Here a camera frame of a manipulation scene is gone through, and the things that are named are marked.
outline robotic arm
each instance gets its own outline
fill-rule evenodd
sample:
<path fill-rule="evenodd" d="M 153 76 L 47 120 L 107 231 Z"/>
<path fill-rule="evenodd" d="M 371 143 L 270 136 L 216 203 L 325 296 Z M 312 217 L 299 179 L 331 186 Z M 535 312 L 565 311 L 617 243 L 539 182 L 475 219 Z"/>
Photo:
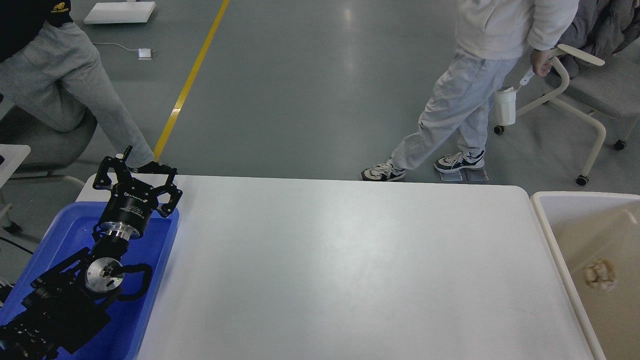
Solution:
<path fill-rule="evenodd" d="M 31 283 L 34 289 L 22 301 L 25 311 L 0 327 L 0 360 L 56 359 L 57 349 L 70 354 L 89 342 L 111 321 L 106 309 L 115 301 L 136 300 L 146 294 L 152 268 L 148 264 L 123 265 L 120 260 L 129 241 L 141 238 L 153 210 L 167 217 L 182 191 L 173 184 L 177 169 L 164 185 L 154 188 L 134 178 L 122 159 L 105 157 L 93 182 L 94 189 L 111 192 L 111 198 L 92 234 L 95 244 L 85 247 L 44 272 Z M 112 185 L 108 170 L 118 182 Z M 160 204 L 158 197 L 170 200 Z M 127 273 L 143 273 L 140 290 L 122 294 L 120 284 Z"/>

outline person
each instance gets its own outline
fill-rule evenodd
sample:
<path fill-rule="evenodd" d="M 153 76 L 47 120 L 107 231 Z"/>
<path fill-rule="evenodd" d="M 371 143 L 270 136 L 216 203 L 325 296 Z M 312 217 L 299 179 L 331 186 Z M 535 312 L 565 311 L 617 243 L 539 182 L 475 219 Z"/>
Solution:
<path fill-rule="evenodd" d="M 47 126 L 95 116 L 133 172 L 167 174 L 116 94 L 100 54 L 71 19 L 69 0 L 0 0 L 0 94 Z"/>
<path fill-rule="evenodd" d="M 484 166 L 493 93 L 529 46 L 531 65 L 546 76 L 551 48 L 571 24 L 579 0 L 458 0 L 456 50 L 449 69 L 418 119 L 384 163 L 360 173 L 364 181 L 397 181 L 420 166 L 454 132 L 460 152 L 438 159 L 443 173 Z"/>

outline gray jacket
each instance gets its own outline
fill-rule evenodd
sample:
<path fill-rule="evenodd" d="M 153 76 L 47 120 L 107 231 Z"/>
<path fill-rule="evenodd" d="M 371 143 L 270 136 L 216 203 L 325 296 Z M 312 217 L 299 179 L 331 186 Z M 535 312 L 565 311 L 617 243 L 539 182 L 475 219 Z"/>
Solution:
<path fill-rule="evenodd" d="M 640 36 L 639 0 L 580 0 L 578 12 L 558 44 L 576 47 L 601 59 L 631 44 Z M 574 78 L 592 66 L 573 56 L 562 59 Z"/>

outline black sneaker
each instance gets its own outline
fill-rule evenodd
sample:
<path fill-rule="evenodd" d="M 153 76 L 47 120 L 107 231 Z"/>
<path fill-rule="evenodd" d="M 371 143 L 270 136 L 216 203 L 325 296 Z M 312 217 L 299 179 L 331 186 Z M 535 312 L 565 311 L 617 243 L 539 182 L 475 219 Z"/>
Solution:
<path fill-rule="evenodd" d="M 471 156 L 469 152 L 466 155 L 463 152 L 449 154 L 438 159 L 433 166 L 444 174 L 451 174 L 461 168 L 481 168 L 484 166 L 484 150 L 477 156 Z"/>
<path fill-rule="evenodd" d="M 366 168 L 360 173 L 364 181 L 397 181 L 404 177 L 406 169 L 396 168 L 390 161 Z"/>
<path fill-rule="evenodd" d="M 151 161 L 141 167 L 130 167 L 129 171 L 135 174 L 171 174 L 173 168 L 169 165 L 160 164 L 155 161 Z"/>

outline chair armrest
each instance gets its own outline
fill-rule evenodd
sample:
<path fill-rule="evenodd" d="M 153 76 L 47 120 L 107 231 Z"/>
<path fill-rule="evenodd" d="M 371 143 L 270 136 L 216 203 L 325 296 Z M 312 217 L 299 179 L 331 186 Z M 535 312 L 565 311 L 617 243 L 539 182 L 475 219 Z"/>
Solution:
<path fill-rule="evenodd" d="M 580 60 L 584 60 L 588 63 L 592 63 L 593 65 L 596 66 L 602 66 L 604 65 L 604 60 L 597 57 L 597 56 L 593 56 L 589 53 L 585 53 L 584 51 L 580 50 L 580 49 L 576 49 L 573 46 L 569 46 L 566 44 L 559 44 L 558 47 L 556 47 L 555 49 L 551 50 L 551 57 L 554 56 L 560 56 L 560 55 L 565 55 L 565 54 L 569 54 L 571 56 L 574 56 Z"/>
<path fill-rule="evenodd" d="M 551 62 L 553 63 L 553 67 L 556 68 L 557 73 L 560 75 L 560 78 L 562 79 L 562 83 L 558 88 L 553 89 L 549 93 L 537 98 L 536 100 L 533 100 L 529 104 L 518 109 L 518 111 L 516 111 L 516 117 L 520 117 L 526 114 L 527 112 L 529 112 L 530 110 L 544 104 L 545 102 L 556 98 L 558 95 L 563 93 L 569 87 L 569 73 L 566 71 L 566 69 L 560 62 L 560 60 L 558 60 L 558 57 L 553 56 L 551 58 Z"/>

